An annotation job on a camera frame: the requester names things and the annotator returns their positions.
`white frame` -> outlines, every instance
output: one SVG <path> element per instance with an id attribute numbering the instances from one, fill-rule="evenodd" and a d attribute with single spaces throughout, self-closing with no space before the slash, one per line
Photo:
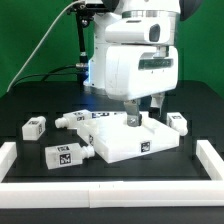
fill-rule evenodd
<path id="1" fill-rule="evenodd" d="M 196 154 L 212 180 L 2 183 L 0 208 L 223 206 L 223 160 L 207 140 Z"/>

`black tabletop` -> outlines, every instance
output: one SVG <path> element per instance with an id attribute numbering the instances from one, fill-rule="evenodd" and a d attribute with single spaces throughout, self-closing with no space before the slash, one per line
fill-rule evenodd
<path id="1" fill-rule="evenodd" d="M 70 143 L 86 145 L 76 130 L 57 129 L 55 119 L 64 113 L 124 111 L 123 102 L 86 93 L 75 82 L 29 82 L 17 85 L 0 99 L 0 146 L 16 141 L 18 157 L 3 182 L 78 182 L 117 180 L 198 180 L 209 179 L 195 156 L 196 141 L 207 139 L 223 157 L 224 100 L 207 85 L 182 81 L 166 94 L 166 112 L 181 112 L 188 120 L 189 133 L 180 146 L 125 161 L 107 164 L 100 156 L 82 165 L 48 170 L 45 147 Z M 150 97 L 140 109 L 148 110 Z M 44 116 L 46 132 L 38 141 L 23 141 L 22 126 L 31 118 Z M 205 208 L 101 208 L 0 210 L 0 223 L 222 223 L 222 207 Z"/>

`small white box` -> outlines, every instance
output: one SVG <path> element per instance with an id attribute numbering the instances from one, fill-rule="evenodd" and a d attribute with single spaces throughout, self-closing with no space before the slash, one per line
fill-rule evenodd
<path id="1" fill-rule="evenodd" d="M 180 136 L 188 133 L 187 120 L 179 113 L 167 113 L 167 126 L 179 132 Z"/>
<path id="2" fill-rule="evenodd" d="M 81 148 L 78 143 L 45 148 L 48 169 L 79 165 L 83 163 L 83 159 L 94 155 L 95 151 L 92 146 Z"/>
<path id="3" fill-rule="evenodd" d="M 23 127 L 23 140 L 36 141 L 45 131 L 44 117 L 32 117 Z"/>

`green screen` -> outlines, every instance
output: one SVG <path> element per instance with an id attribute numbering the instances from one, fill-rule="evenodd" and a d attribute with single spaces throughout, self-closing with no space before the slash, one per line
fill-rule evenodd
<path id="1" fill-rule="evenodd" d="M 0 96 L 32 53 L 53 20 L 72 0 L 1 0 Z M 204 0 L 199 10 L 178 29 L 179 79 L 207 83 L 224 97 L 223 0 Z M 93 26 L 85 30 L 89 56 L 93 52 Z M 74 15 L 64 15 L 22 76 L 46 73 L 79 60 Z M 57 80 L 75 80 L 73 76 Z"/>

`white object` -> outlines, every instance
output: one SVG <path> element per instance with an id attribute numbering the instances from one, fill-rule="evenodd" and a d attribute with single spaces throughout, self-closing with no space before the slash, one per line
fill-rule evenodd
<path id="1" fill-rule="evenodd" d="M 112 163 L 179 145 L 179 133 L 142 113 L 142 125 L 129 127 L 127 115 L 80 121 L 77 134 Z"/>
<path id="2" fill-rule="evenodd" d="M 197 151 L 204 163 L 203 154 L 213 157 L 214 148 L 200 140 Z M 217 156 L 209 163 L 221 173 Z M 0 208 L 224 206 L 224 181 L 2 183 L 0 198 Z"/>
<path id="3" fill-rule="evenodd" d="M 224 181 L 224 162 L 209 141 L 197 141 L 196 155 L 212 180 Z"/>
<path id="4" fill-rule="evenodd" d="M 58 118 L 55 121 L 57 128 L 68 128 L 74 129 L 77 128 L 77 122 L 81 120 L 87 120 L 92 117 L 92 113 L 88 110 L 79 110 L 71 113 L 63 114 L 62 118 Z"/>
<path id="5" fill-rule="evenodd" d="M 83 159 L 95 155 L 92 146 L 80 147 L 78 143 L 45 148 L 48 169 L 82 164 Z"/>
<path id="6" fill-rule="evenodd" d="M 187 120 L 179 113 L 167 113 L 167 125 L 178 131 L 181 136 L 188 133 Z"/>
<path id="7" fill-rule="evenodd" d="M 156 51 L 152 46 L 109 47 L 106 64 L 108 97 L 126 101 L 174 89 L 178 78 L 177 50 L 170 47 L 169 57 L 161 60 L 153 58 Z"/>
<path id="8" fill-rule="evenodd" d="M 45 132 L 46 119 L 43 116 L 32 117 L 22 127 L 23 140 L 36 141 Z"/>
<path id="9" fill-rule="evenodd" d="M 0 148 L 0 183 L 17 157 L 16 143 L 5 142 Z"/>
<path id="10" fill-rule="evenodd" d="M 105 40 L 105 30 L 120 18 L 112 13 L 94 16 L 94 55 L 89 61 L 89 77 L 84 82 L 87 91 L 105 94 L 106 52 L 111 45 Z"/>

